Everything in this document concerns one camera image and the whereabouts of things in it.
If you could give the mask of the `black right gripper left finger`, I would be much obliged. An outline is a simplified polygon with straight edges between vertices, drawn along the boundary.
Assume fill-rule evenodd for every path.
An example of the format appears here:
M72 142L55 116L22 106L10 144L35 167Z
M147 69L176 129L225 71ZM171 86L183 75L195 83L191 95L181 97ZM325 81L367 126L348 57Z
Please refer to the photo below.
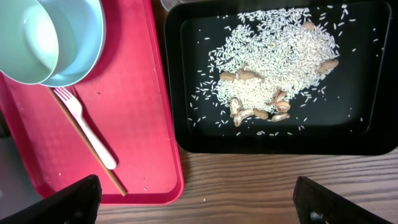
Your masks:
M89 175L13 215L1 224L94 224L102 199L97 175Z

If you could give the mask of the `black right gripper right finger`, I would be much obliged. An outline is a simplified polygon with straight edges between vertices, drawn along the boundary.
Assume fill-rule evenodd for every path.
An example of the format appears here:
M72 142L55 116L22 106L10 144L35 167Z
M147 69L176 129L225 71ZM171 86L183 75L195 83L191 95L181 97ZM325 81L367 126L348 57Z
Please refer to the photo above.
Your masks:
M293 201L300 224L392 224L304 176Z

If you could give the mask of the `mint green bowl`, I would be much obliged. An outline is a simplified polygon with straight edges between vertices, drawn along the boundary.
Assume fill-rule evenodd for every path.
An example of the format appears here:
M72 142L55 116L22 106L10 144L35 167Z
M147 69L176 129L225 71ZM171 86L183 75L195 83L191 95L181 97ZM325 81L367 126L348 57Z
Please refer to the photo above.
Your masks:
M36 0L1 0L1 72L23 84L48 79L58 61L52 20Z

